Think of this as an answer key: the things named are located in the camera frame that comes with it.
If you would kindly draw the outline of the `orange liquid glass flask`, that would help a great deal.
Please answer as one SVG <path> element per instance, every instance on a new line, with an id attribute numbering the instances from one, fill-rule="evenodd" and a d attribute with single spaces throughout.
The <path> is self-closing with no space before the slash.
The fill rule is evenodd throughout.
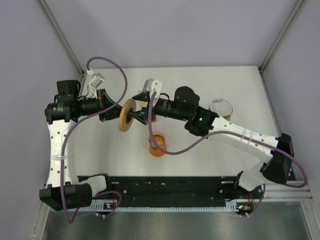
<path id="1" fill-rule="evenodd" d="M 157 145 L 161 149 L 167 150 L 165 136 L 159 131 L 155 131 L 152 134 L 153 134 L 153 137 L 154 137 L 155 142 L 157 143 Z M 165 155 L 164 152 L 162 152 L 159 148 L 157 148 L 157 146 L 155 145 L 154 141 L 152 140 L 152 138 L 150 136 L 149 136 L 148 140 L 149 140 L 149 152 L 150 152 L 150 154 L 152 156 L 154 156 L 154 157 L 162 157 L 162 156 Z"/>

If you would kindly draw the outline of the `orange filter box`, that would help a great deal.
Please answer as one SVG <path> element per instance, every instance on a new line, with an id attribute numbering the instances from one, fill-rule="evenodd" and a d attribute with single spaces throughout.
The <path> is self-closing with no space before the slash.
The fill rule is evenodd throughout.
<path id="1" fill-rule="evenodd" d="M 143 93 L 143 91 L 140 89 L 137 91 L 138 94 Z M 143 120 L 145 125 L 148 125 L 148 102 L 137 100 L 136 101 L 140 106 L 140 119 Z M 154 123 L 157 121 L 156 115 L 152 112 L 151 114 L 151 122 Z"/>

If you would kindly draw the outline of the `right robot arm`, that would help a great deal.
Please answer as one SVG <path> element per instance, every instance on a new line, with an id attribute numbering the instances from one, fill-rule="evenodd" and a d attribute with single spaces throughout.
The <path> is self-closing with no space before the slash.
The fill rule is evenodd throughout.
<path id="1" fill-rule="evenodd" d="M 238 173 L 233 184 L 233 192 L 237 197 L 245 198 L 256 187 L 268 182 L 287 183 L 294 154 L 289 135 L 264 135 L 231 123 L 201 107 L 200 97 L 187 86 L 177 88 L 173 100 L 158 97 L 152 100 L 152 95 L 152 92 L 144 90 L 133 96 L 134 100 L 151 107 L 151 110 L 142 110 L 145 119 L 151 114 L 184 121 L 184 128 L 190 134 L 202 140 L 213 139 L 226 143 L 259 159 L 259 163 Z"/>

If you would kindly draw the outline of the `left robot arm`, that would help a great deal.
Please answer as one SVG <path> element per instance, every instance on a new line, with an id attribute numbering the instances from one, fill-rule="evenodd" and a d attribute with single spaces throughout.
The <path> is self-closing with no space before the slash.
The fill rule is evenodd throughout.
<path id="1" fill-rule="evenodd" d="M 122 107 L 109 97 L 105 89 L 97 89 L 93 97 L 80 97 L 77 80 L 56 83 L 58 94 L 44 113 L 50 135 L 50 170 L 39 198 L 55 211 L 88 207 L 98 194 L 109 198 L 114 191 L 105 173 L 80 181 L 75 167 L 75 130 L 79 118 L 98 116 L 104 122 L 120 116 Z"/>

